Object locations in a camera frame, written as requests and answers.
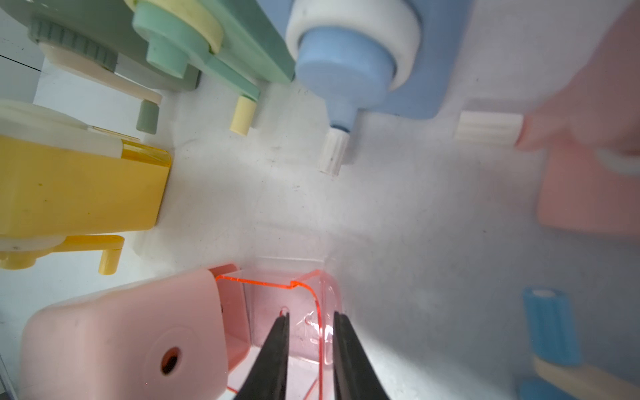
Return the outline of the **light green pencil sharpener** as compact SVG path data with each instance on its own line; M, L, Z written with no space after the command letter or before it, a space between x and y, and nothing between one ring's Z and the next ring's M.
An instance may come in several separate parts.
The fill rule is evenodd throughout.
M129 1L146 60L183 78L190 67L220 78L238 101L232 132L247 135L260 98L258 80L288 84L295 62L256 1Z

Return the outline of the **dark green pencil sharpener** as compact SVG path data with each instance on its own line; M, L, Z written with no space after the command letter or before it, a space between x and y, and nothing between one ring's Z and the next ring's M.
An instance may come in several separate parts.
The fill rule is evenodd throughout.
M148 43L134 31L133 11L124 1L2 1L1 10L26 27L51 64L138 99L140 132L157 131L158 90L198 86L194 67L175 78L146 61Z

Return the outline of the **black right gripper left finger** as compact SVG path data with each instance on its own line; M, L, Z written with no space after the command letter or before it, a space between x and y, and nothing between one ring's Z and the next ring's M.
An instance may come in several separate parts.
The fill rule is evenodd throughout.
M283 400L286 398L289 322L288 313L276 318L235 400Z

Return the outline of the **clear pink tray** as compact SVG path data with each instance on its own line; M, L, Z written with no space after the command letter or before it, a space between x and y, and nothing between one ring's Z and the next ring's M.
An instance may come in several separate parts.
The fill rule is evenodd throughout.
M238 270L215 276L229 358L228 391L237 393L276 318L288 315L288 399L333 399L333 315L337 281L322 270Z

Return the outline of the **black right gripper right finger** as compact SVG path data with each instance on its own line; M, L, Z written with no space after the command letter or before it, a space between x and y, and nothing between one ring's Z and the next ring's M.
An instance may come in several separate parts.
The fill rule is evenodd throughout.
M333 315L333 382L336 399L390 400L348 316Z

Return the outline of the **yellow pencil sharpener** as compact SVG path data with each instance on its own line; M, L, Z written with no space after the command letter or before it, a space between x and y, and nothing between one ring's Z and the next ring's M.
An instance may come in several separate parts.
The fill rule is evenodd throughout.
M99 251L112 275L126 232L153 228L172 166L161 149L31 103L1 103L1 266Z

